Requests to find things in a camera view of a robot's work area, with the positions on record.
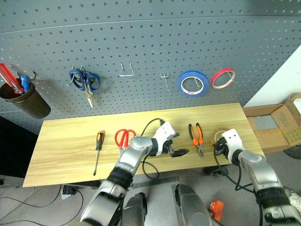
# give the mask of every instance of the red tape roll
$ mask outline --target red tape roll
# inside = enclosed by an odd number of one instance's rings
[[[214,82],[215,82],[215,80],[217,80],[217,78],[218,77],[220,77],[222,74],[224,74],[224,73],[229,73],[229,72],[231,72],[232,73],[232,76],[230,75],[230,80],[229,81],[227,81],[225,84],[223,84],[223,85],[221,85],[221,86],[215,86],[214,85]],[[224,88],[226,88],[226,87],[228,87],[229,85],[231,85],[232,83],[233,83],[233,81],[235,80],[235,78],[236,78],[236,72],[235,72],[235,70],[234,69],[232,69],[232,68],[230,68],[230,67],[227,67],[227,68],[224,68],[224,69],[222,69],[222,70],[220,70],[218,73],[216,73],[214,76],[213,76],[213,78],[212,78],[212,80],[211,80],[211,86],[212,86],[212,88],[214,88],[214,89],[224,89]]]

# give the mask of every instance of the pliers handle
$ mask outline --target pliers handle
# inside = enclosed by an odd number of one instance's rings
[[[196,125],[197,125],[199,139],[196,139],[196,137],[194,136],[192,125],[191,124],[188,125],[189,135],[190,135],[190,138],[192,139],[193,145],[195,145],[195,146],[202,145],[204,143],[202,129],[201,129],[199,123],[197,123]]]

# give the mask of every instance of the red scissors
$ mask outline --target red scissors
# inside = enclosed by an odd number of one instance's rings
[[[117,136],[120,132],[123,132],[122,137],[120,142],[118,143],[117,141]],[[117,144],[117,146],[119,147],[120,152],[123,152],[126,148],[129,147],[128,145],[128,134],[132,133],[134,135],[134,137],[136,136],[135,131],[131,130],[131,129],[120,129],[116,132],[115,134],[115,143]]]

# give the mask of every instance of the black cup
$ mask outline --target black cup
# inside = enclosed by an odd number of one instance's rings
[[[31,83],[30,89],[22,95],[16,94],[14,90],[5,83],[0,87],[0,97],[36,119],[46,117],[51,111],[50,106],[36,91],[33,83]]]

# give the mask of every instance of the white wall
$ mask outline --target white wall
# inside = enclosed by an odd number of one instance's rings
[[[245,107],[275,105],[292,93],[301,92],[301,46],[278,69]]]

